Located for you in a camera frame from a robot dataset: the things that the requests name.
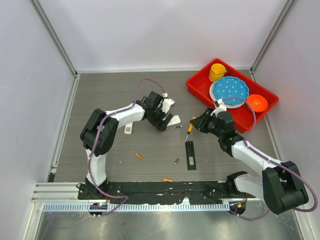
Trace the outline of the white remote with orange batteries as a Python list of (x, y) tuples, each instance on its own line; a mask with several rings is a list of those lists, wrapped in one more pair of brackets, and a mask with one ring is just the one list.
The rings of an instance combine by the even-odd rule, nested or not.
[(131, 135), (132, 134), (132, 130), (133, 130), (133, 123), (130, 122), (128, 124), (125, 125), (124, 127), (124, 134), (125, 135)]

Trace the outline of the black remote control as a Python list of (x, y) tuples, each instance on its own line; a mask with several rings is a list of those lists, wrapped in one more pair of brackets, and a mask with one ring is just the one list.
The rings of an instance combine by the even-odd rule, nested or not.
[(186, 150), (186, 161), (187, 161), (187, 169), (189, 171), (194, 171), (197, 169), (196, 160), (195, 160), (195, 149), (193, 141), (187, 141), (185, 143)]

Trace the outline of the orange handle screwdriver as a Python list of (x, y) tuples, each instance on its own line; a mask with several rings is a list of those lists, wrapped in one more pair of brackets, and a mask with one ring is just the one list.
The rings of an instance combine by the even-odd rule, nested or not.
[(190, 123), (190, 124), (189, 124), (189, 127), (188, 127), (188, 130), (187, 130), (186, 138), (185, 138), (185, 141), (184, 141), (185, 143), (187, 142), (187, 140), (188, 140), (188, 138), (189, 138), (189, 136), (190, 136), (193, 128), (194, 128), (193, 124)]

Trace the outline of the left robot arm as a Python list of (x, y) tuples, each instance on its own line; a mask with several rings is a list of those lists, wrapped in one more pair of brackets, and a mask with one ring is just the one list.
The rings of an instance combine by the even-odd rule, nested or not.
[(80, 134), (88, 163), (85, 184), (93, 198), (100, 200), (106, 195), (106, 156), (113, 146), (118, 129), (147, 120), (158, 131), (163, 132), (173, 118), (169, 111), (174, 104), (175, 101), (166, 93), (160, 95), (151, 91), (147, 97), (135, 100), (126, 107), (112, 111), (97, 108), (93, 111)]

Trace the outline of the orange battery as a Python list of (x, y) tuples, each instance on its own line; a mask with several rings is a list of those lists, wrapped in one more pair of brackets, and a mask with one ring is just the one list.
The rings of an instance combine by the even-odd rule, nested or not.
[(169, 183), (172, 183), (172, 182), (173, 182), (173, 180), (172, 180), (172, 179), (169, 179), (169, 178), (163, 178), (163, 181), (164, 181), (164, 182), (169, 182)]
[(140, 154), (135, 153), (135, 155), (136, 155), (140, 160), (142, 160), (142, 159), (143, 159), (143, 157), (142, 157)]

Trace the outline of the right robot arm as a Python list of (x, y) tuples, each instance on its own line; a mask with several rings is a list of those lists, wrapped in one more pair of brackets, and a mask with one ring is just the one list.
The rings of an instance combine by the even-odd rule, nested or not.
[(199, 117), (190, 120), (198, 131), (213, 134), (218, 138), (220, 148), (231, 157), (248, 165), (261, 177), (254, 180), (246, 173), (226, 184), (226, 193), (233, 198), (248, 193), (264, 200), (274, 214), (300, 207), (309, 201), (298, 167), (292, 162), (274, 159), (252, 146), (236, 132), (232, 114), (217, 113), (207, 108)]

